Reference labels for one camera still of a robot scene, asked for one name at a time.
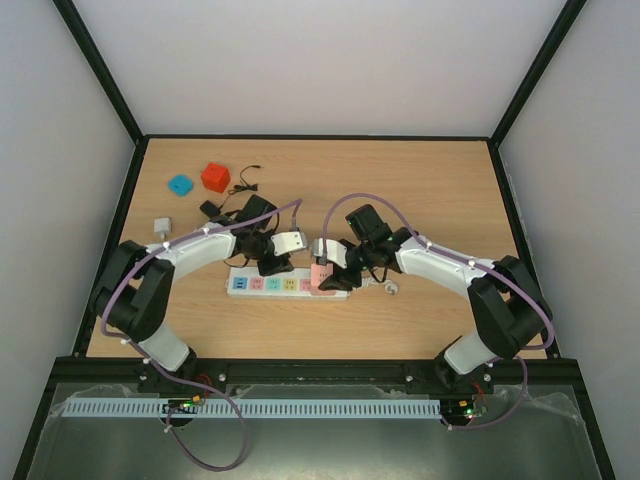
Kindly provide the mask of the pink cube socket adapter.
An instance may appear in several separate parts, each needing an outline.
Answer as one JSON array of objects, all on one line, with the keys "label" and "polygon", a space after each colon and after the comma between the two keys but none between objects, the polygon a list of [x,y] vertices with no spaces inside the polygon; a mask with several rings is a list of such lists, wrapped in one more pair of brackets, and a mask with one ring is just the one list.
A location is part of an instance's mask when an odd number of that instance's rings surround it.
[{"label": "pink cube socket adapter", "polygon": [[320,285],[333,274],[333,265],[328,263],[321,265],[314,263],[310,267],[310,287],[309,291],[312,296],[333,296],[332,290],[321,290]]}]

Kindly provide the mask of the black power adapter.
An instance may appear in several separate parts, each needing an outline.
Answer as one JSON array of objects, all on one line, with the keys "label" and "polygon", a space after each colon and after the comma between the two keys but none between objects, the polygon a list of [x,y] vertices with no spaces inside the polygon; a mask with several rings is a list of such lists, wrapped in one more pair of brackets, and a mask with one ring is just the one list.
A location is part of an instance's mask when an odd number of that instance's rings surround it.
[{"label": "black power adapter", "polygon": [[209,219],[216,218],[221,214],[220,208],[209,200],[204,201],[199,206],[199,210]]}]

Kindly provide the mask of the red cube socket adapter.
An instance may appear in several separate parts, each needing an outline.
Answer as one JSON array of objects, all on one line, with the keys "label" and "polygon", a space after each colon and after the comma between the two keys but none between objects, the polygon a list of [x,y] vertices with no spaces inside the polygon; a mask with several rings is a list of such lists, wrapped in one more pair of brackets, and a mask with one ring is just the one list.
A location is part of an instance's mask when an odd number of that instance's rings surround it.
[{"label": "red cube socket adapter", "polygon": [[231,181],[228,168],[213,162],[205,166],[200,178],[205,189],[216,193],[223,193]]}]

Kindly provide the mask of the white usb charger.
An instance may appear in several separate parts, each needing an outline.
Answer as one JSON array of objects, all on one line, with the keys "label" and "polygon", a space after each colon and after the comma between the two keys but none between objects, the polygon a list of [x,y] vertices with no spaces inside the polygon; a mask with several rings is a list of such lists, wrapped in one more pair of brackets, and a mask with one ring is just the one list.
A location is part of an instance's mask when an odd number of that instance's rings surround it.
[{"label": "white usb charger", "polygon": [[153,231],[156,236],[166,239],[172,231],[171,219],[169,217],[156,218],[153,221]]}]

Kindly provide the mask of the blue plug adapter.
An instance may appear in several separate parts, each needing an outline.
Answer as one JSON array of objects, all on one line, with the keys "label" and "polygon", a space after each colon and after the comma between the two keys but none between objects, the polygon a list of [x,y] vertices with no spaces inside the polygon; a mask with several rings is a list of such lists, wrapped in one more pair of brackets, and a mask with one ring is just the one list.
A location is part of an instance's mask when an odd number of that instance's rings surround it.
[{"label": "blue plug adapter", "polygon": [[167,182],[167,186],[171,192],[179,197],[188,195],[194,188],[194,182],[191,178],[184,174],[178,174]]}]

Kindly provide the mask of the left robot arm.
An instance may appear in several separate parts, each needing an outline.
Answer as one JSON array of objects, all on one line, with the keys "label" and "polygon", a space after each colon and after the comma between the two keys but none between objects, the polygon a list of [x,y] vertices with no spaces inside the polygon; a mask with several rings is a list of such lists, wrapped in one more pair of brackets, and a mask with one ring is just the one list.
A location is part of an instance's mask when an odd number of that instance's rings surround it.
[{"label": "left robot arm", "polygon": [[291,271],[291,255],[308,246],[297,225],[301,203],[277,208],[254,195],[240,211],[218,214],[174,240],[121,243],[90,297],[101,333],[131,345],[166,371],[179,371],[194,353],[166,320],[174,283],[237,255],[256,262],[262,276]]}]

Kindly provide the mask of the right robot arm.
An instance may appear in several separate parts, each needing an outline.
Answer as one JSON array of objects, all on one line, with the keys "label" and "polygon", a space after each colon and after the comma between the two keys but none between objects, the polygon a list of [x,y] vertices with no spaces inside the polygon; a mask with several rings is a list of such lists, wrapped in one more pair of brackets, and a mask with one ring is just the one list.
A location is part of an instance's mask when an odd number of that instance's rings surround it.
[{"label": "right robot arm", "polygon": [[434,360],[443,389],[458,391],[482,365],[536,349],[533,340],[541,334],[547,336],[542,350],[554,340],[551,309],[520,259],[465,255],[432,242],[408,224],[393,230],[370,204],[345,220],[355,242],[321,236],[312,243],[316,263],[330,270],[319,290],[351,292],[362,287],[365,272],[382,270],[429,280],[468,300],[473,331],[455,339]]}]

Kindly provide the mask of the white power strip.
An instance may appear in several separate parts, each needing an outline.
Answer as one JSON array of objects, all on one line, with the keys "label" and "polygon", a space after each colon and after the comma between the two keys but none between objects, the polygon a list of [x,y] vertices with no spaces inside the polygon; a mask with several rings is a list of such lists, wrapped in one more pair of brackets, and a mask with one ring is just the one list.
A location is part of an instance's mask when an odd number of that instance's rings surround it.
[{"label": "white power strip", "polygon": [[346,300],[348,292],[315,292],[311,290],[309,268],[263,277],[257,267],[232,267],[226,282],[231,298],[261,298],[272,300]]}]

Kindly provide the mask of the black mounting rail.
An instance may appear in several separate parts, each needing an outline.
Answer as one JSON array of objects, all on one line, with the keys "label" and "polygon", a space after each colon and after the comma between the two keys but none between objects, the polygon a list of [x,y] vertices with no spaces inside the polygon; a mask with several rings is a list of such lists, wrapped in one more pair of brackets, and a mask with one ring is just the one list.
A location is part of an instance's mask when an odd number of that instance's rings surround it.
[{"label": "black mounting rail", "polygon": [[[519,385],[526,380],[534,385],[570,385],[583,387],[578,363],[570,359],[533,359],[522,367],[516,360],[500,361],[492,367],[481,366],[451,387],[437,379],[431,360],[382,361],[312,361],[312,360],[232,360],[200,359],[191,380],[210,382],[213,387],[230,392],[253,385],[364,386],[385,391],[394,389],[408,394],[426,394],[445,398],[475,393],[489,393],[498,385]],[[157,393],[163,397],[182,395],[192,387],[170,381],[152,366],[127,358],[58,358],[46,388],[62,383],[125,384],[140,393]]]}]

